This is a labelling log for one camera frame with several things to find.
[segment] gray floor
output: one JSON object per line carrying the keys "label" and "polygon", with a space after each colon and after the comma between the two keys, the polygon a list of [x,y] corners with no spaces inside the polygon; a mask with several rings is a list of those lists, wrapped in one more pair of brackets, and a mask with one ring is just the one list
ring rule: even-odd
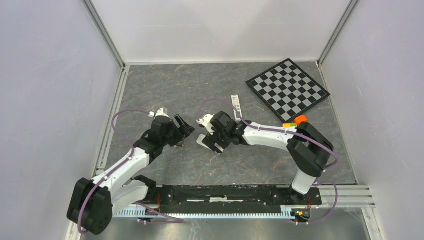
{"label": "gray floor", "polygon": [[[322,217],[328,209],[314,209]],[[83,240],[369,240],[361,209],[336,208],[323,222],[295,226],[274,219],[186,219],[182,224],[147,225],[135,219],[114,218],[100,235],[86,234]]]}
{"label": "gray floor", "polygon": [[[243,116],[254,122],[281,126],[281,121],[252,92],[245,81],[267,70],[276,63],[217,63],[189,65],[131,66],[120,106],[125,109],[157,110],[168,108],[168,114],[180,114],[196,128],[185,140],[183,148],[167,148],[151,165],[140,173],[158,184],[283,184],[295,177],[297,167],[288,152],[265,146],[231,145],[221,156],[196,144],[206,131],[198,127],[196,118],[201,102],[208,98],[230,101],[238,94]],[[299,62],[318,83],[323,84],[314,62]],[[230,107],[220,102],[209,102],[202,115],[226,111]],[[345,144],[330,100],[319,103],[305,114],[309,122],[326,136],[339,154],[340,163],[321,177],[337,184],[356,182],[348,160]],[[150,128],[152,120],[143,113],[125,113],[117,120],[117,128],[131,140],[138,140]],[[107,168],[120,160],[130,149],[116,135],[110,146]]]}

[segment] remote control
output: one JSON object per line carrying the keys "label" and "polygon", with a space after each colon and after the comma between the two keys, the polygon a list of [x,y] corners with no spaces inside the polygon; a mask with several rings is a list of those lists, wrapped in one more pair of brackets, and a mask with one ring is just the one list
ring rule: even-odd
{"label": "remote control", "polygon": [[[240,101],[239,101],[239,95],[232,95],[231,96],[231,101],[232,101],[232,105],[235,107],[235,109],[237,109],[237,111],[239,112],[240,116],[243,117],[242,115],[242,107],[240,106]],[[240,117],[237,115],[236,110],[234,110],[234,118],[236,121],[240,121]]]}

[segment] robotic arm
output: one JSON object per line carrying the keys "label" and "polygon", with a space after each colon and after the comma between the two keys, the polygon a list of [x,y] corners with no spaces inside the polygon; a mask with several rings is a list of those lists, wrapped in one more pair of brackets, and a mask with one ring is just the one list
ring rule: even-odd
{"label": "robotic arm", "polygon": [[105,179],[88,200],[82,213],[81,225],[89,232],[98,235],[102,233],[112,220],[112,216],[127,206],[143,200],[148,195],[149,187],[156,183],[142,175],[137,176],[126,186],[123,186],[134,174],[151,164],[162,154],[166,145],[176,146],[191,135],[195,129],[189,126],[179,115],[170,119],[166,108],[161,108],[156,114],[151,112],[154,120],[151,129],[147,130],[134,144],[134,154],[127,161],[132,151],[101,175],[88,180],[81,178],[75,185],[69,204],[67,218],[78,222],[83,202],[89,192]]}
{"label": "robotic arm", "polygon": [[297,127],[283,128],[247,121],[250,125],[248,126],[242,121],[235,122],[227,113],[220,111],[216,115],[206,114],[197,123],[208,131],[206,136],[199,136],[197,143],[217,154],[222,154],[231,143],[246,146],[263,145],[288,151],[298,167],[296,177],[290,186],[297,193],[295,194],[297,198],[301,198],[309,192],[312,184],[323,173],[330,154],[301,137],[261,129],[296,132],[333,150],[333,145],[308,122],[302,122]]}

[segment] checkerboard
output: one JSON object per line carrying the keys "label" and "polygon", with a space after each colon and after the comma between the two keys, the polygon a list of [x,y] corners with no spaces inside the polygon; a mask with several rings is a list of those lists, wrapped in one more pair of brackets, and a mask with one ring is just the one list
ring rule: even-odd
{"label": "checkerboard", "polygon": [[246,83],[284,123],[292,122],[330,96],[289,58]]}

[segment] black metal base plate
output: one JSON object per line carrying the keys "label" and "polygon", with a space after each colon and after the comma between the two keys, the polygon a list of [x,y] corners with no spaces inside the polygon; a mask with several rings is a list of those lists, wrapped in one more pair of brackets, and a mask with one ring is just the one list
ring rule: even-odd
{"label": "black metal base plate", "polygon": [[158,204],[159,195],[160,211],[168,214],[281,213],[281,205],[307,206],[309,199],[312,205],[322,205],[316,187],[299,195],[281,185],[162,185],[149,189],[145,203]]}

